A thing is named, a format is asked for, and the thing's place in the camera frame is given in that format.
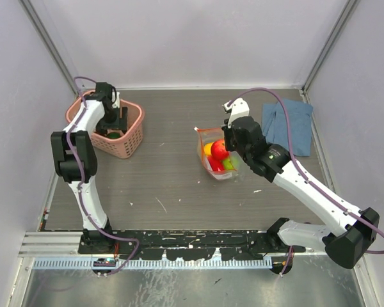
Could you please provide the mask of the red toy apple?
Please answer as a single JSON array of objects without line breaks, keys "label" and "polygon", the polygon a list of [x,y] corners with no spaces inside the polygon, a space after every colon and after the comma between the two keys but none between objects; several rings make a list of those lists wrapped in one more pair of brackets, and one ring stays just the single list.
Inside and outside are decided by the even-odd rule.
[{"label": "red toy apple", "polygon": [[229,152],[226,149],[225,141],[223,139],[219,139],[213,143],[211,148],[211,155],[219,161],[229,157]]}]

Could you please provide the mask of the green toy apple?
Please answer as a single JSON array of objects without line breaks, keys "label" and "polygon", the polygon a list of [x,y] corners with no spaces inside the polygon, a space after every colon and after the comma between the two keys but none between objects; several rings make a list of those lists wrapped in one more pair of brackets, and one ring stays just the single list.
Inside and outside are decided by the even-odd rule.
[{"label": "green toy apple", "polygon": [[234,155],[230,155],[228,158],[222,160],[221,163],[225,170],[238,170],[240,168],[241,159]]}]

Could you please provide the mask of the clear zip top bag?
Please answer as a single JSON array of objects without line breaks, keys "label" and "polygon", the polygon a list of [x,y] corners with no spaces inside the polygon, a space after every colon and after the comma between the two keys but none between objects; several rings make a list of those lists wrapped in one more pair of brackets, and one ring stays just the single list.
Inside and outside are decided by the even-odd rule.
[{"label": "clear zip top bag", "polygon": [[194,128],[198,136],[197,154],[208,174],[217,181],[242,180],[243,161],[236,152],[226,149],[226,141],[221,128]]}]

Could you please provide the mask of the yellow toy lemon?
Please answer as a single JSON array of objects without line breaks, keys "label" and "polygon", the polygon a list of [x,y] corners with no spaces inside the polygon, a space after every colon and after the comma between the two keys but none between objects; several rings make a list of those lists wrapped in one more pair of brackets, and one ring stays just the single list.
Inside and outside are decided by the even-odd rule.
[{"label": "yellow toy lemon", "polygon": [[213,143],[207,143],[204,145],[204,154],[206,156],[211,156],[211,148],[212,148]]}]

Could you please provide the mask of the red toy pepper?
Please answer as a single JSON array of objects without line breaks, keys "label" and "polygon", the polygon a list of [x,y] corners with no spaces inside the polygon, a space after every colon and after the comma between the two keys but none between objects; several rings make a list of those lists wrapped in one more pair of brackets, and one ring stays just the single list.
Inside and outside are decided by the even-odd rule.
[{"label": "red toy pepper", "polygon": [[222,164],[221,161],[215,159],[214,157],[212,156],[207,156],[207,160],[209,162],[209,165],[211,167],[211,169],[215,172],[221,172],[221,171],[224,171],[225,168]]}]

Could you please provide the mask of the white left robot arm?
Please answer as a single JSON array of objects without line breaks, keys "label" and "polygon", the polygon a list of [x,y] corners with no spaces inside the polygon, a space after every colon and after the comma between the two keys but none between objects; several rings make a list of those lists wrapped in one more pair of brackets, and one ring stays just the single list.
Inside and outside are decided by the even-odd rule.
[{"label": "white left robot arm", "polygon": [[95,90],[80,94],[81,105],[73,120],[62,130],[51,134],[51,148],[56,174],[71,188],[83,218],[81,244],[109,253],[116,237],[100,204],[95,175],[98,163],[90,136],[98,132],[107,136],[127,131],[127,117],[121,117],[116,88],[107,82],[96,82]]}]

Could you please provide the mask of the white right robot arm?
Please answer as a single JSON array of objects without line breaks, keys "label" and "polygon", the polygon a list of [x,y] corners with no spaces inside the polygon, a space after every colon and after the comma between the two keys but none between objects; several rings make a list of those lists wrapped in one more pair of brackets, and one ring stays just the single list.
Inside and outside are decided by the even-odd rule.
[{"label": "white right robot arm", "polygon": [[267,230],[269,247],[276,252],[288,246],[324,251],[337,265],[352,269],[375,241],[373,228],[379,224],[379,214],[372,208],[360,210],[308,175],[288,150],[266,142],[251,116],[225,120],[221,129],[227,150],[236,152],[256,175],[285,189],[323,222],[298,223],[281,217]]}]

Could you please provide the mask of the dark green toy fruit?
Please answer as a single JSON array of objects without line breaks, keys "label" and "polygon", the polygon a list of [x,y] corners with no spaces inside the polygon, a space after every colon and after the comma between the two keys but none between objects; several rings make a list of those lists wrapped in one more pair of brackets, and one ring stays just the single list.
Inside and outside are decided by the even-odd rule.
[{"label": "dark green toy fruit", "polygon": [[107,138],[109,138],[109,139],[119,139],[120,137],[121,137],[121,135],[119,132],[110,132],[107,135]]}]

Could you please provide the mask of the pink plastic basket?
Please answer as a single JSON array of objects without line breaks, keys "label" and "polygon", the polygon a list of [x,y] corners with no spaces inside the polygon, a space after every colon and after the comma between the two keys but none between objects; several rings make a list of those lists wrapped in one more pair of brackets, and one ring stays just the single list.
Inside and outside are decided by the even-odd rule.
[{"label": "pink plastic basket", "polygon": [[142,123],[145,117],[145,112],[138,104],[123,99],[120,100],[120,107],[125,108],[120,112],[122,114],[127,114],[126,132],[108,129],[107,134],[116,132],[119,133],[120,137],[111,139],[94,132],[90,136],[90,139],[95,148],[114,155],[115,157],[127,159],[135,152],[143,140]]}]

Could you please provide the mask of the blue cloth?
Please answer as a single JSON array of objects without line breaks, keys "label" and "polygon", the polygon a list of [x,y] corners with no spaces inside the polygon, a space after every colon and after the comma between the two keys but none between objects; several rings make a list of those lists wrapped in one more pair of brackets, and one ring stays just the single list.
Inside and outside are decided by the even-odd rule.
[{"label": "blue cloth", "polygon": [[[312,112],[309,104],[283,99],[291,132],[292,151],[295,156],[310,156],[312,142]],[[279,102],[268,103],[262,107],[262,131],[268,143],[274,143],[289,149],[287,122],[284,110]]]}]

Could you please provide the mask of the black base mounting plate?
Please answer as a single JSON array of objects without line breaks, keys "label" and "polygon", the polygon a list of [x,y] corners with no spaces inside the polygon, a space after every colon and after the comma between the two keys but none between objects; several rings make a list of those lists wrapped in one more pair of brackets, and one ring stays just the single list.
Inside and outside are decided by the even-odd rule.
[{"label": "black base mounting plate", "polygon": [[209,260],[217,251],[223,261],[262,260],[266,254],[289,251],[260,230],[126,230],[115,235],[138,239],[134,260]]}]

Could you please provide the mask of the aluminium frame rail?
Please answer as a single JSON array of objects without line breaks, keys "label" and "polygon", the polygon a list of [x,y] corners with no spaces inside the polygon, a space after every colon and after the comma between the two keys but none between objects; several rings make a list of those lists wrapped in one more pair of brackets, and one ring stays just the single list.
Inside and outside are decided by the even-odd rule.
[{"label": "aluminium frame rail", "polygon": [[[272,233],[266,232],[272,243],[282,243],[280,238]],[[83,232],[31,232],[25,234],[20,249],[21,255],[26,256],[61,256],[61,255],[106,255],[116,254],[119,258],[135,254],[139,247],[138,239],[119,237],[113,250],[106,248],[95,249],[81,244]],[[215,256],[220,256],[220,252],[215,252]]]}]

